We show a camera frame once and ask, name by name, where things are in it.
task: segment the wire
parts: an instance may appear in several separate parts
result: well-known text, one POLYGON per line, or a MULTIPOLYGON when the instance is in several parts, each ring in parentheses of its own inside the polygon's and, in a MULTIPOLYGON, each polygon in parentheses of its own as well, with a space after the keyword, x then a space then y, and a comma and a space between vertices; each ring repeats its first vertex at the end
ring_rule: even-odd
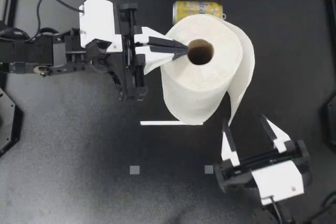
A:
POLYGON ((281 216, 281 214, 280 214, 280 212, 279 212, 279 209, 278 209, 278 207, 277 207, 277 204, 274 202, 273 197, 271 197, 270 199, 271 199, 272 204, 273 204, 273 206, 274 206, 275 212, 277 213, 279 223, 280 223, 280 224, 283 224, 284 221, 283 221, 282 216, 281 216))
MULTIPOLYGON (((25 31, 23 31, 19 28, 16 28, 16 27, 8 28, 6 30, 12 30, 14 35, 15 35, 15 33, 14 33, 15 31, 20 32, 24 37, 26 37, 26 39, 24 40, 25 42, 30 42, 30 41, 34 40, 35 38, 37 38, 39 36, 54 36, 54 35, 59 34, 58 31, 56 31, 52 28, 49 28, 49 27, 41 29, 40 6, 41 6, 42 1, 43 0, 39 0, 38 3, 37 3, 37 7, 36 7, 37 30, 36 30, 35 35, 32 38, 30 38, 29 35, 25 31)), ((68 5, 67 3, 63 2, 62 0, 56 0, 56 1, 59 2, 60 4, 64 5, 65 7, 69 8, 70 10, 73 10, 73 11, 79 12, 79 13, 84 13, 83 10, 76 9, 76 8, 68 5)), ((0 35, 0 40, 3 40, 3 41, 18 41, 19 40, 19 39, 4 38, 2 36, 3 35, 0 35)))
POLYGON ((36 7, 36 14, 37 14, 37 31, 35 35, 31 39, 27 39, 26 41, 32 41, 38 35, 40 28, 41 28, 41 17, 40 17, 40 5, 42 0, 39 0, 36 7))
POLYGON ((65 7, 68 7, 70 10, 73 10, 75 12, 78 12, 78 13, 84 13, 83 10, 80 10, 80 9, 76 9, 70 5, 68 5, 67 3, 63 2, 62 0, 56 0, 57 2, 61 3, 62 5, 64 5, 65 7))
MULTIPOLYGON (((76 8, 74 8, 74 7, 66 4, 62 0, 56 0, 56 1, 59 2, 59 3, 61 3, 62 5, 64 5, 65 7, 69 8, 70 10, 74 10, 75 12, 79 12, 79 13, 84 13, 84 11, 76 9, 76 8)), ((40 29, 41 29, 40 5, 41 5, 41 2, 42 2, 42 0, 38 1, 37 8, 36 8, 36 14, 37 14, 37 31, 36 31, 35 35, 31 39, 28 39, 26 41, 32 41, 40 33, 40 29)))

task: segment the yellow can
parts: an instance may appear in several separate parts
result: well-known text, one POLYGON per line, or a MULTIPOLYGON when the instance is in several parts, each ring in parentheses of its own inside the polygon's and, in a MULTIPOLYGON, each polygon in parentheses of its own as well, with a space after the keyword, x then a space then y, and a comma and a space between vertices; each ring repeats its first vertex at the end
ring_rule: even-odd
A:
POLYGON ((222 5, 216 2, 176 1, 173 5, 173 25, 182 18, 193 14, 211 14, 220 19, 225 19, 222 5))

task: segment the paper towel roll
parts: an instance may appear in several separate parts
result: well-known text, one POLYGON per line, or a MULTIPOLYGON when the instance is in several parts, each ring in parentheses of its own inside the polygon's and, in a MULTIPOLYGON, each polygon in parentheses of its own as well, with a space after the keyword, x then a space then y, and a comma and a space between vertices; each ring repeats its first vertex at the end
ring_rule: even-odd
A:
POLYGON ((200 124, 216 111, 228 91, 231 123, 253 75, 250 39, 240 28, 205 14, 184 18, 167 36, 190 47, 188 56, 161 67, 168 110, 184 123, 200 124))

